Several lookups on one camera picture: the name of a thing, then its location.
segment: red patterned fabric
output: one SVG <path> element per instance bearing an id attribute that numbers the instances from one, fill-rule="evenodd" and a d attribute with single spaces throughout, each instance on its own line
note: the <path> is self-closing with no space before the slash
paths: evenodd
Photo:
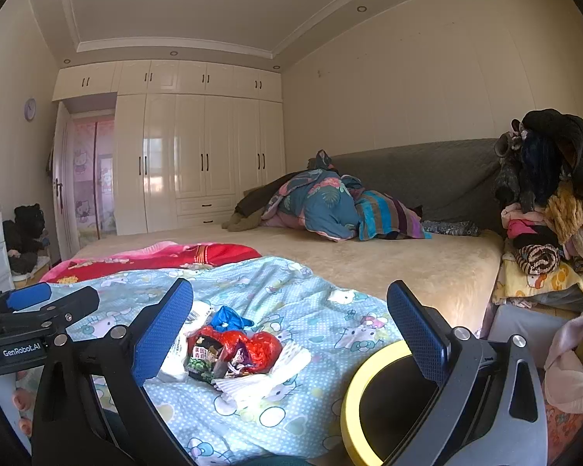
<path id="1" fill-rule="evenodd" d="M 70 259 L 42 277 L 42 282 L 72 284 L 112 275 L 120 271 L 181 268 L 189 264 L 222 266 L 261 257 L 255 249 L 232 243 L 178 245 L 161 242 L 146 249 L 123 252 L 103 259 Z"/>

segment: ceiling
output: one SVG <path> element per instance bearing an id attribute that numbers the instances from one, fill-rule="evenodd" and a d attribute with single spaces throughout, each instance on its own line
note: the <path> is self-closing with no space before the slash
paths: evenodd
<path id="1" fill-rule="evenodd" d="M 177 51 L 176 59 L 271 68 L 404 0 L 30 1 L 61 66 Z"/>

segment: wall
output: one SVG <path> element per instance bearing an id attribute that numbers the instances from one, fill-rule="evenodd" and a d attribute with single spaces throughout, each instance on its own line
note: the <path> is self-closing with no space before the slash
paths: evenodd
<path id="1" fill-rule="evenodd" d="M 51 96 L 57 73 L 30 1 L 7 0 L 0 9 L 0 205 L 3 218 L 13 219 L 15 207 L 40 203 L 54 260 L 58 241 L 45 166 L 56 125 Z M 28 98 L 37 101 L 31 122 L 23 116 Z"/>
<path id="2" fill-rule="evenodd" d="M 583 16 L 572 0 L 409 0 L 283 73 L 286 162 L 486 138 L 555 107 L 583 117 Z"/>

